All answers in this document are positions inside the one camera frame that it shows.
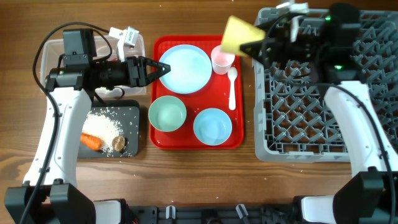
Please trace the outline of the yellow plastic cup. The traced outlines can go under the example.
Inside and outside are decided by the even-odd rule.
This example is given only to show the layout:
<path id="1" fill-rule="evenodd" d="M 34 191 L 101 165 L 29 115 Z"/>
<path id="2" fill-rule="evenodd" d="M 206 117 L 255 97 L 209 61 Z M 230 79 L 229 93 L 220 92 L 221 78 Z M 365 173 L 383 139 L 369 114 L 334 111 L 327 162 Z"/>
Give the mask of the yellow plastic cup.
<path id="1" fill-rule="evenodd" d="M 258 27 L 236 17 L 229 16 L 221 41 L 221 52 L 247 57 L 240 50 L 241 44 L 264 39 L 266 32 Z"/>

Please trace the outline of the pink plastic cup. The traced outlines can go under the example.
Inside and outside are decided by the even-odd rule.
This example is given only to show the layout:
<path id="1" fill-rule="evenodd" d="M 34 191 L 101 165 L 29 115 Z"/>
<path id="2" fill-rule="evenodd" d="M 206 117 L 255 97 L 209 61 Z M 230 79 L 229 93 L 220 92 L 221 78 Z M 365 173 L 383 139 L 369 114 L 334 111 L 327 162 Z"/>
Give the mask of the pink plastic cup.
<path id="1" fill-rule="evenodd" d="M 211 51 L 211 63 L 213 71 L 216 74 L 224 75 L 231 68 L 235 60 L 234 54 L 229 54 L 221 51 L 221 45 L 216 46 Z"/>

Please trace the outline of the green bowl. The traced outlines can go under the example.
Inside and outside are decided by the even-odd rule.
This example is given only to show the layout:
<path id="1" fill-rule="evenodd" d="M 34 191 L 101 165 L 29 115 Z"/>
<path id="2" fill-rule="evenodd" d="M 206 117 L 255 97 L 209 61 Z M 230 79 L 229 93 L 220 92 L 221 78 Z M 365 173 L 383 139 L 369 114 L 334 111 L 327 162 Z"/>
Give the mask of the green bowl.
<path id="1" fill-rule="evenodd" d="M 180 128 L 187 117 L 184 103 L 175 96 L 161 96 L 150 105 L 148 119 L 158 131 L 172 132 Z"/>

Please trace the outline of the white rice pile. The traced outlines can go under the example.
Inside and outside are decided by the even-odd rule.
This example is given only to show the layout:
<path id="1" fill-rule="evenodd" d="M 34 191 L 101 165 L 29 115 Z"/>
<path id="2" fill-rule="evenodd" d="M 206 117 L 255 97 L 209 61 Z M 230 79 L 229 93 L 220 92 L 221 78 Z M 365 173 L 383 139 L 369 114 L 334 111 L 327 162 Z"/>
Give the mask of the white rice pile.
<path id="1" fill-rule="evenodd" d="M 96 136 L 103 141 L 99 152 L 104 157 L 133 156 L 139 141 L 139 109 L 136 107 L 93 107 L 88 113 L 82 133 Z M 123 151 L 115 151 L 112 141 L 123 135 L 126 145 Z"/>

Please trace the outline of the brown mushroom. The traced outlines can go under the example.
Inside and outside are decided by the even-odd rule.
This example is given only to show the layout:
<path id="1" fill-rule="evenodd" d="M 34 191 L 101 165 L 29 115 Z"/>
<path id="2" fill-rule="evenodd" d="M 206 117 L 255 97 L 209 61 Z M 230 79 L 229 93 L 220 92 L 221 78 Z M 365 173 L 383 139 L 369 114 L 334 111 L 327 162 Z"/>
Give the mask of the brown mushroom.
<path id="1" fill-rule="evenodd" d="M 123 135 L 116 136 L 112 141 L 112 147 L 115 151 L 123 151 L 126 145 L 126 139 Z"/>

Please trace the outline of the light blue bowl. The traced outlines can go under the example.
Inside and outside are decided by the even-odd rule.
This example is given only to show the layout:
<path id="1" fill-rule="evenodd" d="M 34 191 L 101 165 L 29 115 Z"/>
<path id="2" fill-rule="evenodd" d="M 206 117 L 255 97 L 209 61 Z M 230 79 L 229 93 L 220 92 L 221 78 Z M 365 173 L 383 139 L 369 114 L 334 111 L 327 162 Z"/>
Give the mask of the light blue bowl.
<path id="1" fill-rule="evenodd" d="M 208 108 L 197 114 L 193 122 L 196 138 L 207 146 L 219 146 L 232 134 L 230 117 L 218 108 Z"/>

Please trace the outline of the orange carrot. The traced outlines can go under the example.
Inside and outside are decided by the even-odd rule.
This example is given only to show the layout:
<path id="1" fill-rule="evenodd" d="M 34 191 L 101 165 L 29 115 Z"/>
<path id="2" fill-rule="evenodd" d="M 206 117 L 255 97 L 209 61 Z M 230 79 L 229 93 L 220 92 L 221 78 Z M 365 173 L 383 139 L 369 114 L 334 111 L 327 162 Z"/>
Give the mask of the orange carrot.
<path id="1" fill-rule="evenodd" d="M 93 151 L 100 151 L 103 147 L 103 141 L 100 138 L 89 134 L 82 133 L 80 141 Z"/>

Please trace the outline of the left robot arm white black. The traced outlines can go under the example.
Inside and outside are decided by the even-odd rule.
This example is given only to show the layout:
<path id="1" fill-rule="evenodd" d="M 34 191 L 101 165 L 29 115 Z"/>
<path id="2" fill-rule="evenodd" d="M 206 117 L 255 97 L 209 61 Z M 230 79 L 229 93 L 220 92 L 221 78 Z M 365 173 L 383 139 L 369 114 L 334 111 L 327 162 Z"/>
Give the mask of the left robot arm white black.
<path id="1" fill-rule="evenodd" d="M 60 26 L 65 52 L 38 86 L 47 114 L 34 161 L 20 187 L 6 190 L 4 204 L 16 223 L 137 223 L 123 199 L 91 201 L 76 186 L 80 136 L 96 89 L 143 87 L 170 66 L 147 57 L 98 57 L 95 35 L 104 29 L 84 22 Z"/>

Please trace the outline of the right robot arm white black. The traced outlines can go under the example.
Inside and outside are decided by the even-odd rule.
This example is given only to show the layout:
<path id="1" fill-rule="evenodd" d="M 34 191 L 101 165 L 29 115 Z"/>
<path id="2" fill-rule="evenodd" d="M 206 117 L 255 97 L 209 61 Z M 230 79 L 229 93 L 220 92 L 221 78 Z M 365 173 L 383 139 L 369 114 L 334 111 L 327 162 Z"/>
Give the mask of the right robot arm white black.
<path id="1" fill-rule="evenodd" d="M 313 64 L 311 85 L 333 113 L 348 149 L 352 178 L 332 196 L 297 199 L 293 219 L 302 223 L 396 223 L 397 153 L 377 118 L 369 87 L 352 59 L 359 35 L 359 10 L 329 7 L 318 35 L 299 33 L 307 4 L 284 1 L 277 19 L 260 25 L 266 34 L 239 48 L 266 67 L 289 60 Z"/>

